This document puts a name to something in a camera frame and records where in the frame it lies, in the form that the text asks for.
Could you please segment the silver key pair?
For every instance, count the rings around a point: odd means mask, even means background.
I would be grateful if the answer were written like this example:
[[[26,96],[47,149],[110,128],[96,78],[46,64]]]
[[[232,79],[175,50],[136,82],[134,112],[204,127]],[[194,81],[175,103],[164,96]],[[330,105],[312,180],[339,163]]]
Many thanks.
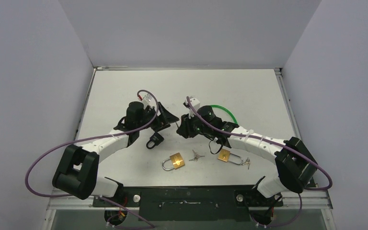
[[[204,155],[198,154],[195,150],[192,150],[194,157],[190,161],[198,161],[200,158],[205,157]]]

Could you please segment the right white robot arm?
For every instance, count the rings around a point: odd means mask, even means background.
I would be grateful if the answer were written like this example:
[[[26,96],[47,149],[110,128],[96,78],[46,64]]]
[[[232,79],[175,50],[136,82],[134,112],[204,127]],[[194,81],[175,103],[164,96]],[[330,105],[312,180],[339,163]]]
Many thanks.
[[[302,193],[317,170],[313,166],[315,159],[299,138],[284,140],[259,135],[236,123],[223,121],[210,105],[202,106],[196,113],[189,109],[181,116],[176,132],[183,138],[201,135],[222,147],[243,150],[274,164],[277,172],[263,176],[252,191],[252,200],[259,206],[280,192]]]

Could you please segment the black padlock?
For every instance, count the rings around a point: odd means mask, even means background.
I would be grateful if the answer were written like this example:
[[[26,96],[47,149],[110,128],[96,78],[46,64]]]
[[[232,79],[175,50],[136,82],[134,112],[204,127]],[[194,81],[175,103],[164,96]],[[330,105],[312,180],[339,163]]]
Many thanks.
[[[149,141],[146,143],[146,148],[151,150],[155,148],[156,146],[160,145],[163,141],[164,141],[164,137],[158,132],[155,132],[149,138]]]

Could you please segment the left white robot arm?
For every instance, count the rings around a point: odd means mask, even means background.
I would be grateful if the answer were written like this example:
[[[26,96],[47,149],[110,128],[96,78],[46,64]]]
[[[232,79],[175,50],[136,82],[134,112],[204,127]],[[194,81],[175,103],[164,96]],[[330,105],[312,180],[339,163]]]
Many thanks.
[[[89,196],[105,196],[111,206],[124,200],[123,184],[108,177],[99,177],[100,162],[119,150],[131,146],[142,129],[154,132],[170,127],[179,118],[158,102],[155,107],[131,102],[126,115],[109,132],[109,136],[81,146],[68,145],[52,179],[52,185],[81,200]]]

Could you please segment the short brass padlock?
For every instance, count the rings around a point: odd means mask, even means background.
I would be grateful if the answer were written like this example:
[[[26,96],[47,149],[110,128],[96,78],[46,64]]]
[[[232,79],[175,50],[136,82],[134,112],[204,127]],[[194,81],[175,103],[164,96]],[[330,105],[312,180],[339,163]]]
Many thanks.
[[[171,168],[166,168],[165,167],[165,163],[170,161],[172,163],[172,167]],[[162,163],[161,163],[162,169],[165,171],[171,171],[171,170],[176,170],[179,169],[181,167],[185,166],[185,161],[182,158],[181,154],[178,152],[176,154],[171,155],[169,158],[166,158]]]

